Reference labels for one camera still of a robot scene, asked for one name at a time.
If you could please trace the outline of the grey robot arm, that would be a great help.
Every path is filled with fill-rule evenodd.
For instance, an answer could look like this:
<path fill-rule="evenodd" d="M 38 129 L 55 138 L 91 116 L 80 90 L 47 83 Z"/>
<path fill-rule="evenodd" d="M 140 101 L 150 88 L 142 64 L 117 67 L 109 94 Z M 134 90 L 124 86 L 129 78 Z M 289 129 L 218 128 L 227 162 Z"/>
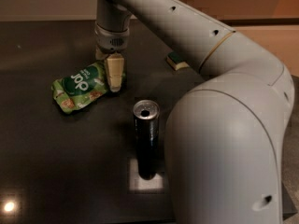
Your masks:
<path fill-rule="evenodd" d="M 208 80 L 169 115 L 165 166 L 177 224 L 282 224 L 289 70 L 234 28 L 179 0 L 110 0 L 127 8 Z"/>

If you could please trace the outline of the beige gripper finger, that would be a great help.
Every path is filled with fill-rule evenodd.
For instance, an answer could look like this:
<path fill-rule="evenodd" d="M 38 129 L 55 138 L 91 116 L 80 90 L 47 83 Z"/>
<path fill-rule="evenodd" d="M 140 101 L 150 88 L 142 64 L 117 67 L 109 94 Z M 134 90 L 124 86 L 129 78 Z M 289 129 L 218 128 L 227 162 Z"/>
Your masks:
<path fill-rule="evenodd" d="M 119 53 L 110 54 L 105 59 L 105 69 L 110 90 L 112 92 L 118 92 L 121 89 L 124 69 L 124 58 L 122 55 Z"/>
<path fill-rule="evenodd" d="M 95 59 L 96 60 L 103 61 L 106 57 L 107 57 L 107 54 L 104 53 L 102 50 L 100 50 L 100 49 L 95 50 Z"/>

